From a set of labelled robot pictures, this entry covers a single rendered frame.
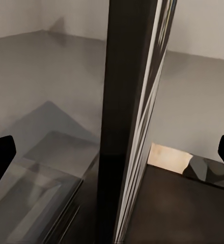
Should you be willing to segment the poster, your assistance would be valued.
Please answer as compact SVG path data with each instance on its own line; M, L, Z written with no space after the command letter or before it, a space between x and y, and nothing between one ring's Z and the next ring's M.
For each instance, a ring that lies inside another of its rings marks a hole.
M177 0L109 0L94 244L117 244Z

